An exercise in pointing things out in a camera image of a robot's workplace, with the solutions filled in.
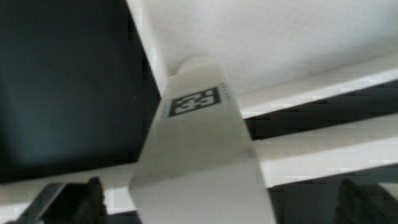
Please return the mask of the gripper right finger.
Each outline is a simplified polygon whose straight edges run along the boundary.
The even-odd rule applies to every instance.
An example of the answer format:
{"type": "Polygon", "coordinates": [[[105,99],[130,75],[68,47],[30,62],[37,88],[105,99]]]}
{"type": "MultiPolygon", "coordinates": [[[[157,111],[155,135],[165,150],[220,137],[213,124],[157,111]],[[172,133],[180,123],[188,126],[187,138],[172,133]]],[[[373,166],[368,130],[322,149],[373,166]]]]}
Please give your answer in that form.
{"type": "Polygon", "coordinates": [[[336,199],[334,224],[398,224],[398,199],[379,184],[345,179],[336,199]]]}

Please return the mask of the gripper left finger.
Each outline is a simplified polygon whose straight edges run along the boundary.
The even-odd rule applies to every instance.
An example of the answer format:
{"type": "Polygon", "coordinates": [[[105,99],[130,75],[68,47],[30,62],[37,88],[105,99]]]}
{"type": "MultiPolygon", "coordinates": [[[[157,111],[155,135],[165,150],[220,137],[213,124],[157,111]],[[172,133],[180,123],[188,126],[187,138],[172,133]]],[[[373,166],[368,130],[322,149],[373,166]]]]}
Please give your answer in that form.
{"type": "Polygon", "coordinates": [[[98,177],[85,183],[50,183],[14,221],[16,224],[107,224],[103,185],[98,177]]]}

